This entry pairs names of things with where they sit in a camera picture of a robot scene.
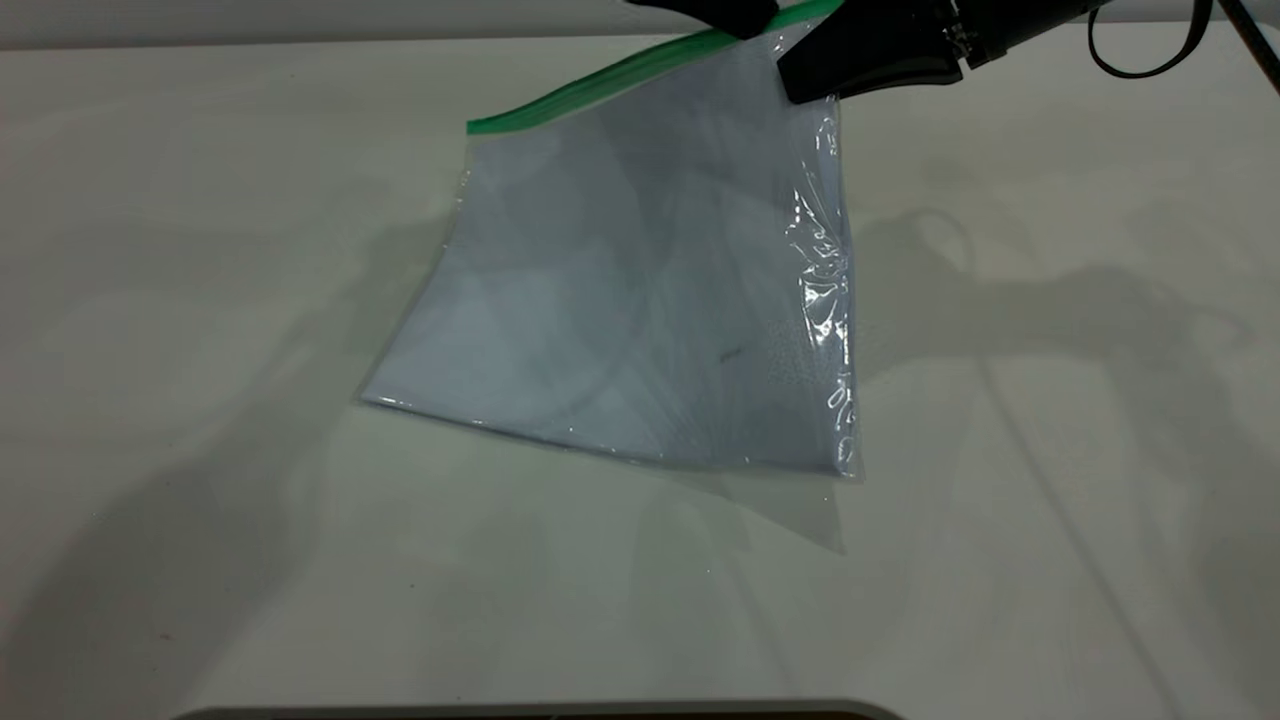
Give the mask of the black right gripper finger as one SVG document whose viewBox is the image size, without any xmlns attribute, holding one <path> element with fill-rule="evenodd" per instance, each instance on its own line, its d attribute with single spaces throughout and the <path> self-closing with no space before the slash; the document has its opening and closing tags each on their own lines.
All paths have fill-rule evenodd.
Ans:
<svg viewBox="0 0 1280 720">
<path fill-rule="evenodd" d="M 844 1 L 778 60 L 786 97 L 805 104 L 963 79 L 946 1 Z"/>
</svg>

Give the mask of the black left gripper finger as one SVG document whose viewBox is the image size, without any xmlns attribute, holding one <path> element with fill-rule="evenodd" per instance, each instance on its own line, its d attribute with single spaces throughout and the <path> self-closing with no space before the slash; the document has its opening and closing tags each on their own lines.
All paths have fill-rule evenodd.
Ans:
<svg viewBox="0 0 1280 720">
<path fill-rule="evenodd" d="M 626 4 L 677 13 L 740 40 L 765 32 L 780 13 L 780 4 L 773 0 L 627 0 Z"/>
</svg>

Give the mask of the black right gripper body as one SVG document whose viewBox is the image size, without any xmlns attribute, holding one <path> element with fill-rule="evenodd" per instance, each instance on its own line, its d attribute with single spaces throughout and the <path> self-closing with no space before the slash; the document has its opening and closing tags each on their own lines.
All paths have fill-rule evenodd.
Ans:
<svg viewBox="0 0 1280 720">
<path fill-rule="evenodd" d="M 1091 14 L 1103 1 L 954 1 L 957 41 L 970 67 L 983 67 L 1010 49 Z"/>
</svg>

